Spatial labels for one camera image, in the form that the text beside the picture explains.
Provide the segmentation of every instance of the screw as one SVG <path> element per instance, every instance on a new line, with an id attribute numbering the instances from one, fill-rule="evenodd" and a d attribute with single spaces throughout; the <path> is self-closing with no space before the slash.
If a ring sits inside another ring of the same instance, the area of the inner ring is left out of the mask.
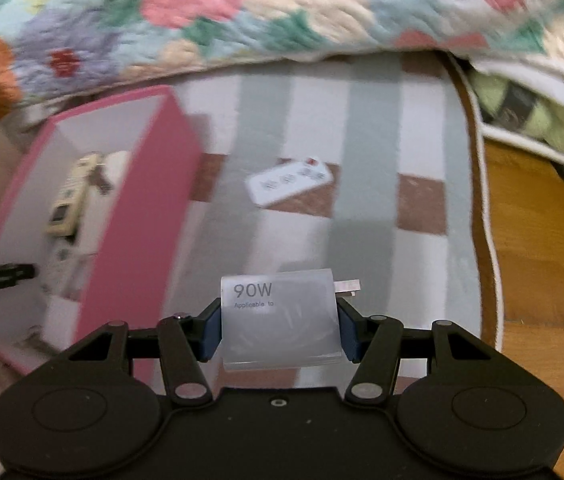
<path id="1" fill-rule="evenodd" d="M 351 388 L 351 393 L 358 399 L 377 399 L 384 390 L 379 384 L 359 383 Z"/>
<path id="2" fill-rule="evenodd" d="M 184 383 L 175 388 L 175 394 L 180 399 L 199 399 L 206 395 L 206 386 L 200 383 Z"/>

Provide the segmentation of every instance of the white border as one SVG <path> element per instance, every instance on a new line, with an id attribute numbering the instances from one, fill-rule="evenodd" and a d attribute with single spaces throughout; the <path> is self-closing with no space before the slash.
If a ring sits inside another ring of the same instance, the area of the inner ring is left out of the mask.
<path id="1" fill-rule="evenodd" d="M 463 70 L 459 67 L 456 60 L 452 56 L 448 56 L 452 62 L 455 70 L 457 70 L 462 83 L 468 91 L 470 104 L 473 108 L 476 123 L 476 148 L 478 152 L 479 164 L 479 180 L 481 182 L 481 195 L 482 195 L 482 222 L 484 224 L 484 234 L 486 235 L 486 243 L 488 245 L 488 252 L 490 253 L 490 260 L 493 267 L 493 279 L 495 281 L 495 308 L 497 310 L 497 329 L 495 330 L 495 349 L 498 352 L 502 351 L 504 345 L 504 293 L 502 291 L 502 277 L 499 271 L 499 262 L 497 261 L 497 253 L 495 252 L 495 243 L 493 242 L 493 235 L 490 227 L 490 195 L 488 188 L 488 173 L 486 171 L 486 157 L 484 153 L 484 137 L 483 131 L 484 124 L 481 120 L 481 113 L 479 111 L 478 100 L 472 91 Z"/>
<path id="2" fill-rule="evenodd" d="M 497 140 L 498 142 L 509 144 L 515 148 L 526 150 L 526 152 L 534 153 L 535 155 L 548 158 L 548 160 L 564 165 L 564 153 L 558 152 L 558 150 L 555 150 L 548 144 L 544 144 L 543 142 L 539 142 L 538 140 L 531 139 L 530 137 L 526 137 L 521 134 L 509 132 L 503 128 L 491 126 L 490 124 L 482 123 L 480 128 L 482 130 L 482 134 L 487 139 Z"/>

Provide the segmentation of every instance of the object in box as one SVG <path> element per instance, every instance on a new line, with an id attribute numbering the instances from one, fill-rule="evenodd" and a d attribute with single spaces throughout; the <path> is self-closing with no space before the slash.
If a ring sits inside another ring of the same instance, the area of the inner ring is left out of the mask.
<path id="1" fill-rule="evenodd" d="M 51 208 L 51 216 L 46 226 L 47 233 L 53 236 L 70 236 L 75 232 L 89 189 L 87 177 L 100 160 L 99 154 L 91 153 L 75 162 Z"/>
<path id="2" fill-rule="evenodd" d="M 47 296 L 58 295 L 66 286 L 76 262 L 75 248 L 65 238 L 57 238 L 40 273 L 40 288 Z"/>
<path id="3" fill-rule="evenodd" d="M 80 300 L 91 277 L 94 255 L 73 254 L 70 275 L 63 287 L 48 298 L 40 340 L 62 351 L 73 344 L 73 334 L 79 319 Z"/>
<path id="4" fill-rule="evenodd" d="M 81 254 L 94 254 L 100 244 L 111 208 L 118 198 L 118 190 L 130 160 L 129 152 L 110 153 L 104 157 L 100 168 L 100 186 L 92 185 L 88 190 L 87 205 L 84 208 L 76 247 Z"/>
<path id="5" fill-rule="evenodd" d="M 0 206 L 0 263 L 43 266 L 53 247 L 45 233 L 49 206 L 66 175 L 84 153 L 115 152 L 129 153 L 126 175 L 112 191 L 116 198 L 98 237 L 88 283 L 60 326 L 59 340 L 65 342 L 112 319 L 137 328 L 161 317 L 201 154 L 172 89 L 125 92 L 52 117 Z M 21 372 L 47 359 L 16 345 L 31 326 L 44 325 L 45 312 L 38 278 L 0 290 L 0 355 Z"/>

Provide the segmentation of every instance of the checkered rug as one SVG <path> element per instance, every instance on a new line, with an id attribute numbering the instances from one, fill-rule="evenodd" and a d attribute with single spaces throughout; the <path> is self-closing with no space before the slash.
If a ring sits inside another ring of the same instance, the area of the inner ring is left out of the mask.
<path id="1" fill-rule="evenodd" d="M 481 139 L 452 61 L 432 53 L 243 66 L 168 80 L 204 151 L 163 314 L 200 312 L 220 279 L 330 267 L 360 279 L 351 303 L 406 327 L 450 319 L 497 344 L 496 263 L 489 250 Z M 316 157 L 333 184 L 267 209 L 244 180 Z M 227 372 L 228 386 L 343 386 L 354 365 Z M 425 363 L 405 361 L 419 377 Z M 159 369 L 155 387 L 159 389 Z"/>

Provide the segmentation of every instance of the floral blanket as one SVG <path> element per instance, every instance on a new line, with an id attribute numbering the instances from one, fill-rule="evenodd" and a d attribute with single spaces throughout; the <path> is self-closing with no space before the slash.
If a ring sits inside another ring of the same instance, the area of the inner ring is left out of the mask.
<path id="1" fill-rule="evenodd" d="M 545 54 L 564 0 L 0 0 L 14 106 L 215 66 L 379 49 Z"/>

